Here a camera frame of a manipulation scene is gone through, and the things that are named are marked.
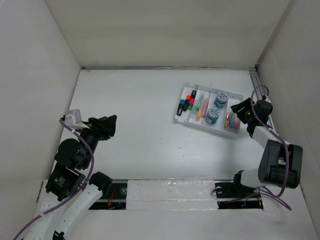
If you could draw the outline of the blue correction tape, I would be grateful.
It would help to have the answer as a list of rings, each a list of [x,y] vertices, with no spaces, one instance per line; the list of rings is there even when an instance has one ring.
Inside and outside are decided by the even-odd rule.
[[[230,114],[228,118],[228,126],[230,129],[234,129],[235,124],[234,124],[234,115]]]

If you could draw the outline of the pink correction tape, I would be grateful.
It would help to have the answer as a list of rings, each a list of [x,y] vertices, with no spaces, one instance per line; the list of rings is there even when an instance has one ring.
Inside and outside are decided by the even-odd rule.
[[[233,116],[233,125],[234,125],[234,130],[235,131],[238,131],[240,129],[241,121],[240,121],[240,119],[238,118],[237,115]]]

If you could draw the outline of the orange correction tape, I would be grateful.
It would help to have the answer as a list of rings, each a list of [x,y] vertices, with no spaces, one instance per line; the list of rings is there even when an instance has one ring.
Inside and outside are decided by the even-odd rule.
[[[224,127],[225,129],[227,129],[227,128],[229,127],[229,118],[230,118],[230,113],[227,112],[227,113],[225,114],[224,124],[223,124],[223,127]]]

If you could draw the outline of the purple cap pastel highlighter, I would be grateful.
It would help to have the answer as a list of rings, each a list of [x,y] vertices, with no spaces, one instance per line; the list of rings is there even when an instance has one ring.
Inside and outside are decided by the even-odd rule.
[[[202,118],[205,118],[206,117],[206,114],[207,114],[207,109],[208,109],[208,105],[203,107],[203,113],[202,113]]]

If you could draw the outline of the blue cap pastel highlighter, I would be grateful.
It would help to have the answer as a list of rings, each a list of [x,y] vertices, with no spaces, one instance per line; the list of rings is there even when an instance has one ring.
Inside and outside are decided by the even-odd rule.
[[[198,99],[198,103],[196,106],[197,110],[202,111],[204,104],[205,104],[205,95],[202,93]]]

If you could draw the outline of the yellow pastel highlighter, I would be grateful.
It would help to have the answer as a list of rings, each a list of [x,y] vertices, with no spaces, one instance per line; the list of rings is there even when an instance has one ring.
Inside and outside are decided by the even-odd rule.
[[[202,118],[202,115],[203,115],[203,107],[204,106],[201,106],[197,112],[197,115],[196,115],[196,118],[197,119],[201,119]]]

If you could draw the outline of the green cap pastel highlighter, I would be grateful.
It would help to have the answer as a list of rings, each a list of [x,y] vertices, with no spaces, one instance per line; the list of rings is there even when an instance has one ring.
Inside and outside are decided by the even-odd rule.
[[[197,115],[197,112],[198,112],[198,109],[197,109],[198,102],[199,102],[198,99],[195,99],[195,100],[194,100],[194,103],[193,103],[193,106],[192,106],[192,110],[191,110],[191,113],[190,113],[190,118],[191,118],[191,119],[194,119],[194,118],[196,117],[196,115]]]

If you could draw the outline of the pink cap black highlighter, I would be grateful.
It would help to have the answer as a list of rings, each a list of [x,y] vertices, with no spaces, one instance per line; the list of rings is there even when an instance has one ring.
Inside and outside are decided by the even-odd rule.
[[[193,106],[194,105],[194,101],[195,101],[195,97],[196,97],[197,91],[193,90],[191,92],[190,98],[189,98],[189,105]]]

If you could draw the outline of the orange cap black highlighter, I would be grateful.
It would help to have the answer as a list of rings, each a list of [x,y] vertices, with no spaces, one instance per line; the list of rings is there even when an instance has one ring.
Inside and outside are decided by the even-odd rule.
[[[191,97],[191,96],[190,96],[189,94],[185,97],[185,103],[184,103],[184,104],[185,104],[186,106],[189,105],[190,97]]]

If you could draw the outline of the blue cap black highlighter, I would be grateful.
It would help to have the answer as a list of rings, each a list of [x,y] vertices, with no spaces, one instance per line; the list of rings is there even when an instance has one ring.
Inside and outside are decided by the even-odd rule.
[[[185,100],[184,99],[180,99],[176,114],[178,116],[181,116],[182,112],[184,111],[184,108],[185,108]]]

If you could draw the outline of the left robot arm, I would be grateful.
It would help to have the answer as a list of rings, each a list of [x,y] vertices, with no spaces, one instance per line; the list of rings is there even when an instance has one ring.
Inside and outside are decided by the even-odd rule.
[[[94,152],[100,141],[115,135],[116,122],[116,115],[83,121],[78,109],[69,110],[59,119],[75,137],[59,144],[54,156],[55,166],[45,185],[40,214],[14,239],[28,231],[26,240],[66,240],[93,203],[111,194],[113,180],[100,171],[93,172]]]

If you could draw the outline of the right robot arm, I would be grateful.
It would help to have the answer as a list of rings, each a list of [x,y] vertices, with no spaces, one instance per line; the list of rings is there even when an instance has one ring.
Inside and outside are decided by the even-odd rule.
[[[234,175],[232,193],[243,197],[250,188],[297,188],[301,178],[303,148],[284,141],[267,125],[273,110],[272,104],[268,100],[255,102],[249,97],[230,108],[238,119],[247,125],[249,136],[263,148],[258,168],[240,170]]]

